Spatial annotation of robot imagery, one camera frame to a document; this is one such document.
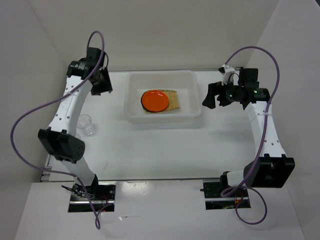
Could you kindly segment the woven bamboo basket tray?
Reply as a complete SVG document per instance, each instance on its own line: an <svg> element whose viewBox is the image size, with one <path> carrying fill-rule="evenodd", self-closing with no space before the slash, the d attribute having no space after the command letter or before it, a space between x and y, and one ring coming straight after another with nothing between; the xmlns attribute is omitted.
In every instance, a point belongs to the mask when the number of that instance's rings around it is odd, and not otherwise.
<svg viewBox="0 0 320 240"><path fill-rule="evenodd" d="M148 113L169 112L169 111L177 110L177 109L180 108L180 103L179 103L179 100L178 100L177 91L175 91L175 90L167 90L167 89L156 89L156 90L162 91L168 96L168 98L169 98L169 106L164 111L161 111L161 112L148 112Z"/></svg>

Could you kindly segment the orange plastic plate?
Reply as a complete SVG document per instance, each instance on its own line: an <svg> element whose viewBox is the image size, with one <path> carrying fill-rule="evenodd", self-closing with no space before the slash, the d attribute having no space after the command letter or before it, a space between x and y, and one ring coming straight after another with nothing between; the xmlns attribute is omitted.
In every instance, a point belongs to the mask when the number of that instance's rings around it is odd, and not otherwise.
<svg viewBox="0 0 320 240"><path fill-rule="evenodd" d="M150 113L159 113L167 109L170 104L169 97L160 90L148 90L141 96L141 105Z"/></svg>

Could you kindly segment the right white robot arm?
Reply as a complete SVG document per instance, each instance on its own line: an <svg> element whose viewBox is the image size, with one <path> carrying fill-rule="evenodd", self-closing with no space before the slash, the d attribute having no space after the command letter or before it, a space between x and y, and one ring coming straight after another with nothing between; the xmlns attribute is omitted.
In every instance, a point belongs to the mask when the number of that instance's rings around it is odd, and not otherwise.
<svg viewBox="0 0 320 240"><path fill-rule="evenodd" d="M256 156L240 171L226 171L221 175L220 193L231 196L239 188L282 188L295 168L295 160L283 149L273 120L270 93L260 88L258 69L229 65L219 68L222 80L210 83L204 107L214 109L240 103L250 122Z"/></svg>

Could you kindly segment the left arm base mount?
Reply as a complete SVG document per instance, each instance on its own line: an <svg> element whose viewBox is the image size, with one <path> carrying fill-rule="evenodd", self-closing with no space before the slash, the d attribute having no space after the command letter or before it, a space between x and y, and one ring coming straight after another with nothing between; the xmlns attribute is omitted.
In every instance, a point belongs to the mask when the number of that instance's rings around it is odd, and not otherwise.
<svg viewBox="0 0 320 240"><path fill-rule="evenodd" d="M89 201L84 193L82 195L77 195L74 191L72 191L73 187L68 187L65 185L62 185L61 187L70 192L70 200L68 206L69 213L86 213L92 211ZM97 192L91 199L94 210L96 212L114 212L115 196L116 182L100 181Z"/></svg>

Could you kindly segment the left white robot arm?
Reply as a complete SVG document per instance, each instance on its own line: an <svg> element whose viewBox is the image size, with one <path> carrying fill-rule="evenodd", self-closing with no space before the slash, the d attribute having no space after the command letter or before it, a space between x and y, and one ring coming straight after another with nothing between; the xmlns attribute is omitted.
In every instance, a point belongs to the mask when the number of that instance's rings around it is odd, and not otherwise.
<svg viewBox="0 0 320 240"><path fill-rule="evenodd" d="M86 56L72 61L66 73L64 98L51 123L40 129L38 138L49 155L61 162L75 181L71 191L94 200L100 193L98 178L85 161L85 143L76 138L77 124L88 94L99 96L113 88L108 69L104 67L106 53L88 47Z"/></svg>

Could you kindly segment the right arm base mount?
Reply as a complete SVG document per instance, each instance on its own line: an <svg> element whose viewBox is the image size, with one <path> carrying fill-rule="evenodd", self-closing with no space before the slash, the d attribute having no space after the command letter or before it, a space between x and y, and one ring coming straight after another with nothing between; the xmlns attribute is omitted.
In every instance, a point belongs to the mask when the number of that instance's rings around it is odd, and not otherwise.
<svg viewBox="0 0 320 240"><path fill-rule="evenodd" d="M240 209L251 208L249 194L245 189L240 189L231 196L221 197L221 192L226 187L223 186L219 178L205 179L202 181L202 185L200 191L204 195L206 210L235 209L237 204L240 204Z"/></svg>

